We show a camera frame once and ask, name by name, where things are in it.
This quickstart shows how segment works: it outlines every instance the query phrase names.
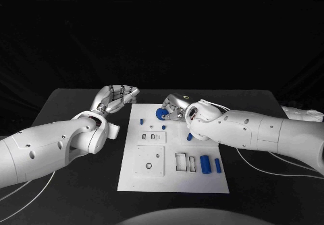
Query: blue battery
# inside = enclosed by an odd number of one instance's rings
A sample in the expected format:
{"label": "blue battery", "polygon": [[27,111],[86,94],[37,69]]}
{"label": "blue battery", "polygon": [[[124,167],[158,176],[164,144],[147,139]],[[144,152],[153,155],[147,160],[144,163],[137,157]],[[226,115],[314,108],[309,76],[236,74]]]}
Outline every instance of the blue battery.
{"label": "blue battery", "polygon": [[200,165],[201,165],[201,172],[203,174],[212,173],[210,163],[209,163],[209,156],[200,156]]}
{"label": "blue battery", "polygon": [[189,135],[187,135],[187,141],[190,141],[191,138],[193,138],[193,135],[191,135],[191,133],[189,133]]}
{"label": "blue battery", "polygon": [[214,164],[216,164],[217,173],[222,173],[222,168],[220,168],[220,163],[217,158],[214,159]]}

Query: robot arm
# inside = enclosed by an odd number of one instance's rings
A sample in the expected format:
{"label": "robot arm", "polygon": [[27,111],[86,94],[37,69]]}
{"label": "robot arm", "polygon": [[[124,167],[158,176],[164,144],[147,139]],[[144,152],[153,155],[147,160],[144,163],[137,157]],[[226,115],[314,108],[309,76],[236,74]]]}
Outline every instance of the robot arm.
{"label": "robot arm", "polygon": [[322,123],[281,119],[237,110],[222,113],[204,100],[186,107],[183,118],[199,140],[212,139],[235,148],[286,155],[324,175]]}
{"label": "robot arm", "polygon": [[70,120],[17,132],[0,141],[0,188],[40,178],[68,166],[72,160],[96,154],[106,138],[115,139],[119,126],[106,122],[125,103],[135,103],[135,87],[105,86],[91,110]]}

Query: dark table surface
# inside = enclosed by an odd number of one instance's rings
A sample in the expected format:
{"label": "dark table surface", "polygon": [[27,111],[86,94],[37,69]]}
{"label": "dark table surface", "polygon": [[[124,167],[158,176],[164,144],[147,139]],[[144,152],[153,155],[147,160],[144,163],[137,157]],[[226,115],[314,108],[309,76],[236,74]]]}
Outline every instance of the dark table surface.
{"label": "dark table surface", "polygon": [[[70,120],[88,110],[99,90],[56,89],[33,126]],[[183,92],[230,109],[286,118],[272,93],[266,90],[141,90],[138,103],[161,104],[167,95]],[[52,182],[34,202],[3,224],[115,224],[142,214],[171,208],[214,208],[233,211],[279,225],[324,224],[324,180],[281,177],[256,171],[236,149],[219,146],[229,194],[118,192],[131,105],[108,117],[121,126],[118,138],[106,139],[98,154],[79,157],[56,171]],[[269,153],[240,150],[261,169],[285,174],[317,175],[278,160]],[[0,202],[0,220],[14,213],[40,192],[50,175]],[[0,197],[21,184],[0,189]]]}

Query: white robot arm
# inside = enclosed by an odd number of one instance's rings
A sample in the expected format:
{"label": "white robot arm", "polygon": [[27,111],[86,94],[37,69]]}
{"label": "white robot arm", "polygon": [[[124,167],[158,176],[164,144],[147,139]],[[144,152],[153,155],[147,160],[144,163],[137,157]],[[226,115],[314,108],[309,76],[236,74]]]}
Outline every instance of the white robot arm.
{"label": "white robot arm", "polygon": [[[324,123],[275,118],[259,113],[230,110],[222,113],[213,103],[170,94],[157,118],[183,120],[201,141],[212,139],[235,148],[269,151],[308,164],[324,175]],[[174,110],[170,115],[165,106]]]}
{"label": "white robot arm", "polygon": [[91,110],[70,120],[27,128],[0,141],[0,188],[30,181],[68,166],[72,160],[96,154],[119,126],[106,122],[125,103],[135,103],[140,90],[127,85],[105,86]]}

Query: black curtain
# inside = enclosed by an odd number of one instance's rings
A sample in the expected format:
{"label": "black curtain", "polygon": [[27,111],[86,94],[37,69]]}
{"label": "black curtain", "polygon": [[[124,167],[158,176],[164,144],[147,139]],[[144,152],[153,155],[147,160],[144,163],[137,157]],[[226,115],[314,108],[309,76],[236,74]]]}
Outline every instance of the black curtain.
{"label": "black curtain", "polygon": [[309,102],[322,11],[321,1],[0,3],[0,134],[29,126],[56,88],[263,89]]}

